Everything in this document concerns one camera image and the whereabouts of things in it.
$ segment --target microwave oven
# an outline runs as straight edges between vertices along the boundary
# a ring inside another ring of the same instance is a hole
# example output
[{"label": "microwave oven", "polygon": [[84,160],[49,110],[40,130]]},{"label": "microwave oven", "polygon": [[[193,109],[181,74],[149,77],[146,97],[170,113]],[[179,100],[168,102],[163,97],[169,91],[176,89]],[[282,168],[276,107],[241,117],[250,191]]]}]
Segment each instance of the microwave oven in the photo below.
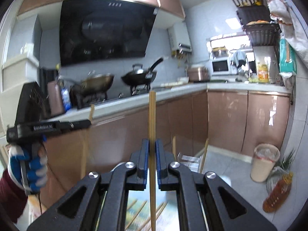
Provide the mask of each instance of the microwave oven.
[{"label": "microwave oven", "polygon": [[231,65],[231,61],[228,56],[212,59],[212,69],[212,75],[230,75],[237,73],[236,66]]}]

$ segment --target white bag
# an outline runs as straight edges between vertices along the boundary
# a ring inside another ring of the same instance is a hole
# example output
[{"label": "white bag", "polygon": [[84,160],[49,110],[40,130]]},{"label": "white bag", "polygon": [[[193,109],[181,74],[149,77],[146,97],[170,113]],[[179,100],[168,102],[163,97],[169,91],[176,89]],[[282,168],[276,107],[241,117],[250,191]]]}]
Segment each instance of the white bag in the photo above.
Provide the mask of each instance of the white bag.
[{"label": "white bag", "polygon": [[270,16],[278,20],[286,41],[308,68],[308,38],[293,10],[284,0],[268,0]]}]

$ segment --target chopstick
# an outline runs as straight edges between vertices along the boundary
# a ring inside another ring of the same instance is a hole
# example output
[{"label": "chopstick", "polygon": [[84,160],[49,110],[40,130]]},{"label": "chopstick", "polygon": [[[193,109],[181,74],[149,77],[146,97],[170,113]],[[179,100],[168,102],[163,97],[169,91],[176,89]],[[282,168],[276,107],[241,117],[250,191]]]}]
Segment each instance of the chopstick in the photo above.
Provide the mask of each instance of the chopstick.
[{"label": "chopstick", "polygon": [[167,203],[168,202],[164,202],[163,206],[161,207],[161,209],[159,210],[158,214],[156,215],[156,218],[155,218],[155,223],[156,223],[156,220],[158,219],[158,217],[161,215],[162,211],[164,210],[164,208],[167,206]]},{"label": "chopstick", "polygon": [[[158,210],[160,210],[161,206],[164,204],[164,202],[162,202],[157,208],[156,208],[156,213],[158,212]],[[145,222],[137,229],[137,231],[141,231],[141,229],[143,229],[145,227],[146,224],[148,224],[148,222],[151,220],[151,216],[149,216],[148,219],[145,220]]]},{"label": "chopstick", "polygon": [[[91,104],[90,114],[89,114],[89,120],[92,122],[93,120],[93,114],[94,114],[94,104]],[[87,157],[88,157],[88,150],[89,150],[89,139],[90,139],[90,129],[86,129],[86,137],[83,142],[84,146],[82,149],[81,154],[81,168],[80,168],[80,178],[84,178],[86,176],[86,169],[87,169]]]},{"label": "chopstick", "polygon": [[133,221],[136,219],[137,215],[141,212],[141,210],[143,209],[144,205],[147,203],[147,200],[145,200],[141,207],[138,209],[138,211],[134,214],[133,218],[130,220],[129,223],[127,223],[127,225],[125,226],[125,230],[129,228],[129,226],[133,223]]},{"label": "chopstick", "polygon": [[135,203],[137,202],[137,200],[134,200],[130,205],[127,206],[127,210],[129,210],[133,205],[135,205]]},{"label": "chopstick", "polygon": [[173,153],[173,156],[174,156],[175,160],[177,160],[177,142],[176,142],[176,138],[177,138],[177,136],[174,136],[172,138],[172,153]]},{"label": "chopstick", "polygon": [[151,228],[156,230],[156,177],[155,177],[155,140],[156,140],[156,92],[150,91],[149,95],[149,170],[150,170],[150,213]]},{"label": "chopstick", "polygon": [[208,138],[205,141],[205,146],[204,146],[204,153],[203,153],[203,157],[202,157],[202,161],[201,161],[201,166],[198,168],[198,172],[202,174],[202,170],[203,170],[203,166],[204,166],[204,162],[205,162],[205,157],[206,157],[206,153],[208,150]]}]

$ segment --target gas stove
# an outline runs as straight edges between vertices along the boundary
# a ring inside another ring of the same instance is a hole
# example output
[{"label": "gas stove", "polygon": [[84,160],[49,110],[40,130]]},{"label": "gas stove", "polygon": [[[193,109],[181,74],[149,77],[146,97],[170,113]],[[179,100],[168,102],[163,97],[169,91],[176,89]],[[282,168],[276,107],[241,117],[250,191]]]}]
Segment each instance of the gas stove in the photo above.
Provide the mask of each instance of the gas stove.
[{"label": "gas stove", "polygon": [[150,86],[137,86],[131,88],[131,93],[120,93],[118,97],[108,99],[107,93],[94,93],[87,96],[82,96],[70,90],[70,101],[73,107],[77,109],[90,107],[91,104],[100,105],[102,103],[114,102],[127,97],[143,95],[149,93],[151,90],[159,92],[169,90],[170,88],[152,88]]}]

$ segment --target wok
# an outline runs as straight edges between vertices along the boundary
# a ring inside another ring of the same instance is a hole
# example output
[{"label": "wok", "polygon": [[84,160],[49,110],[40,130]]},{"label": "wok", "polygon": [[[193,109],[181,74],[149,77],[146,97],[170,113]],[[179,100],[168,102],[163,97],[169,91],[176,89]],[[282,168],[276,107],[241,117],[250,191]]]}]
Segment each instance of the wok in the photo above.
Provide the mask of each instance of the wok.
[{"label": "wok", "polygon": [[135,87],[138,85],[148,85],[153,82],[156,78],[156,71],[153,71],[158,64],[160,64],[164,60],[163,57],[159,58],[150,68],[143,69],[142,64],[134,64],[132,66],[133,70],[128,72],[126,75],[122,76],[122,81],[131,87]]},{"label": "wok", "polygon": [[59,79],[73,82],[74,85],[72,87],[72,90],[82,96],[87,96],[99,92],[104,93],[109,90],[113,83],[114,75],[95,74],[95,71],[92,71],[88,74],[88,78],[82,80],[81,82],[76,82],[71,79],[63,78],[62,76],[60,76]]}]

